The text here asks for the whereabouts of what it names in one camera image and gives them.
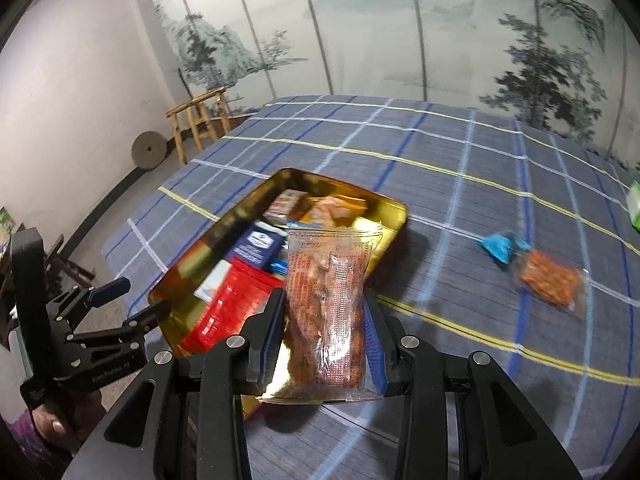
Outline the person left hand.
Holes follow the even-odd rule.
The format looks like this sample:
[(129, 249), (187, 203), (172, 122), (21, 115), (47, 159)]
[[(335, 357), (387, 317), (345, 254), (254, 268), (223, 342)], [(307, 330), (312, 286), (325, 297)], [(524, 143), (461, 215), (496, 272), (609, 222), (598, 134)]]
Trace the person left hand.
[(64, 393), (32, 411), (32, 419), (44, 440), (75, 455), (105, 415), (102, 392)]

